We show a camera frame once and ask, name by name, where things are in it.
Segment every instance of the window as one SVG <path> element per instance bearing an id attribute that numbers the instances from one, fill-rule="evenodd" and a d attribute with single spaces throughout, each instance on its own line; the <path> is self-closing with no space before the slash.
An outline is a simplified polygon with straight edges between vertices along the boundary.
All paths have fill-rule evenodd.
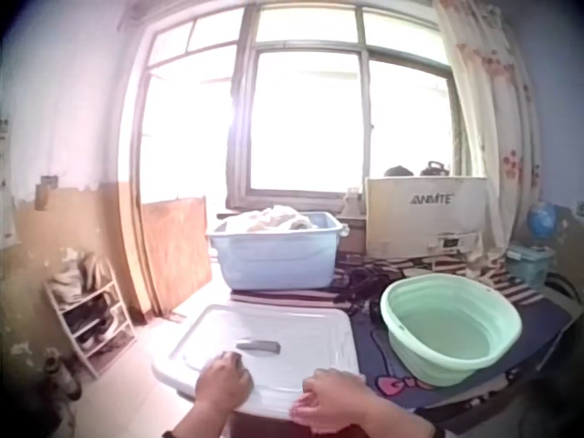
<path id="1" fill-rule="evenodd" d="M 362 132 L 356 55 L 294 51 L 259 56 L 252 190 L 335 193 L 359 186 Z"/>
<path id="2" fill-rule="evenodd" d="M 156 38 L 144 75 L 142 203 L 205 194 L 210 218 L 224 208 L 242 15 L 237 9 L 202 17 Z"/>
<path id="3" fill-rule="evenodd" d="M 459 172 L 462 121 L 443 41 L 409 16 L 250 5 L 159 33 L 147 73 L 142 155 L 178 170 L 172 193 L 196 185 L 223 207 L 226 196 L 230 208 L 334 211 L 349 188 L 393 166 Z M 162 157 L 171 151 L 174 161 Z"/>

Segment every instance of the white wall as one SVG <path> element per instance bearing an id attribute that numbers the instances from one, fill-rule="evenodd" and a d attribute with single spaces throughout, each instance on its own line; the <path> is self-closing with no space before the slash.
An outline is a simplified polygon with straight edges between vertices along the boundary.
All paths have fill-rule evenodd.
<path id="1" fill-rule="evenodd" d="M 34 198 L 40 175 L 59 187 L 96 188 L 117 179 L 111 141 L 114 93 L 128 35 L 122 0 L 36 0 L 5 36 L 0 112 L 11 123 L 10 170 L 18 200 Z"/>
<path id="2" fill-rule="evenodd" d="M 562 0 L 498 0 L 531 77 L 541 134 L 544 200 L 584 201 L 584 11 Z"/>

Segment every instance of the white shoe rack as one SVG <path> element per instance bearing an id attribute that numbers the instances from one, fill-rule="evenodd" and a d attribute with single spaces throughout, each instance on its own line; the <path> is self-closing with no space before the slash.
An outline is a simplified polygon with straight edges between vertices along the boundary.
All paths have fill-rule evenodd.
<path id="1" fill-rule="evenodd" d="M 94 292 L 84 293 L 82 299 L 74 304 L 64 305 L 58 303 L 48 284 L 45 283 L 48 300 L 57 313 L 58 320 L 65 330 L 73 350 L 95 380 L 136 341 L 136 332 L 131 324 L 130 315 L 121 296 L 120 287 L 111 263 L 105 257 L 100 257 L 99 261 L 101 262 L 101 269 L 99 271 L 100 280 L 98 284 L 102 286 Z M 83 306 L 84 303 L 102 294 L 109 294 L 109 298 L 111 298 L 111 300 L 106 299 L 106 301 L 109 301 L 109 311 L 114 315 L 114 324 L 117 321 L 116 328 L 105 339 L 94 339 L 94 343 L 84 346 L 79 342 L 79 337 L 98 325 L 99 318 L 86 321 L 81 328 L 73 332 L 65 320 L 65 316 L 74 308 Z"/>

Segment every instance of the hand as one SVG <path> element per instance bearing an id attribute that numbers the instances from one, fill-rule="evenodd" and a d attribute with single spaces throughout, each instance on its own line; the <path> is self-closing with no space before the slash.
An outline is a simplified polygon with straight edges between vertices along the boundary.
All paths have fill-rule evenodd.
<path id="1" fill-rule="evenodd" d="M 242 405 L 254 387 L 241 355 L 224 352 L 201 371 L 194 390 L 195 403 L 211 406 L 220 413 L 231 413 Z"/>
<path id="2" fill-rule="evenodd" d="M 360 376 L 338 370 L 316 370 L 302 387 L 304 394 L 292 406 L 290 417 L 314 433 L 335 433 L 361 424 L 378 399 Z"/>

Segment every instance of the wall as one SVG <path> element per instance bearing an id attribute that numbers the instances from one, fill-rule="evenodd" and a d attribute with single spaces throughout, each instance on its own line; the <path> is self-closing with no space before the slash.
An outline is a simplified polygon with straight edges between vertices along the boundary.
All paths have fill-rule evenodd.
<path id="1" fill-rule="evenodd" d="M 119 0 L 37 0 L 3 40 L 1 116 L 10 120 L 10 183 L 20 245 L 1 254 L 3 377 L 38 375 L 46 347 L 70 347 L 43 281 L 66 248 L 108 256 L 126 301 L 140 302 L 121 242 L 116 99 L 125 89 Z M 32 199 L 40 175 L 59 177 L 45 211 Z M 30 353 L 11 354 L 28 342 Z"/>
<path id="2" fill-rule="evenodd" d="M 563 0 L 499 0 L 531 77 L 541 134 L 542 199 L 558 206 L 558 271 L 584 288 L 584 10 Z"/>

